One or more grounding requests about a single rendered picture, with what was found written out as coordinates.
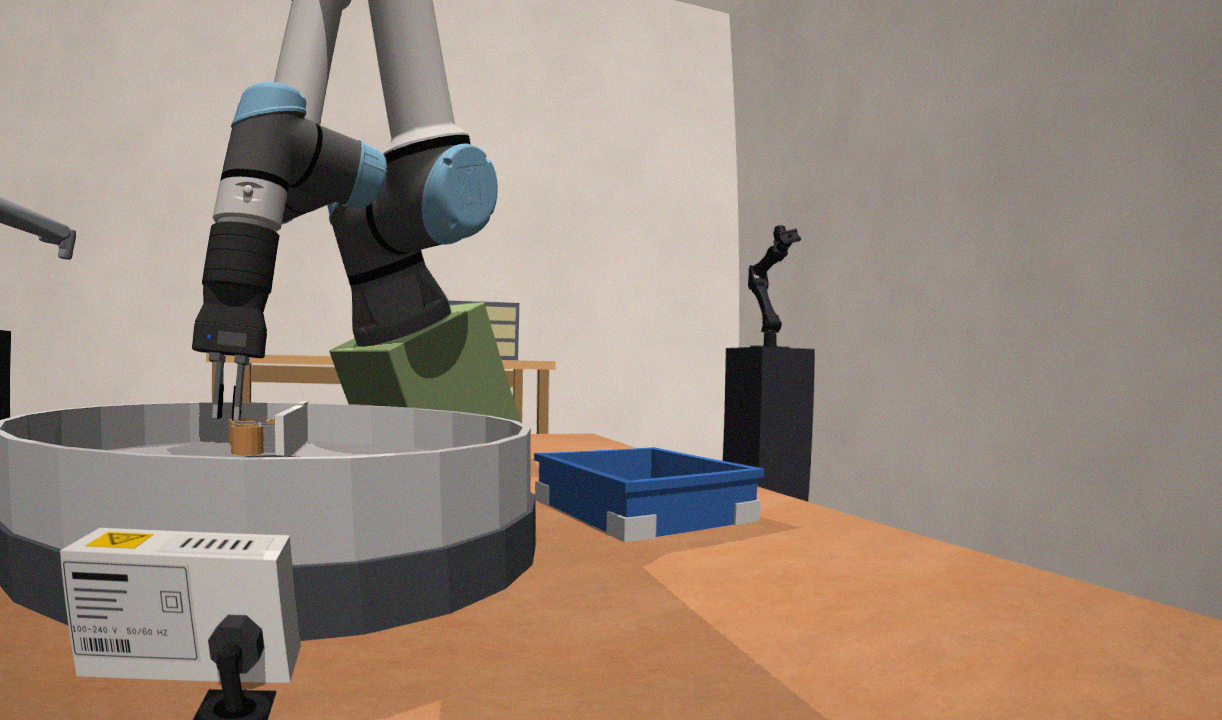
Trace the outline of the blue crate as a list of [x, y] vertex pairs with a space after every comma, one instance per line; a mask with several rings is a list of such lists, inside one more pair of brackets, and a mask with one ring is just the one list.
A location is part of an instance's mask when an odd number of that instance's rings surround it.
[[763, 468], [665, 447], [544, 452], [534, 461], [536, 501], [617, 542], [759, 521]]

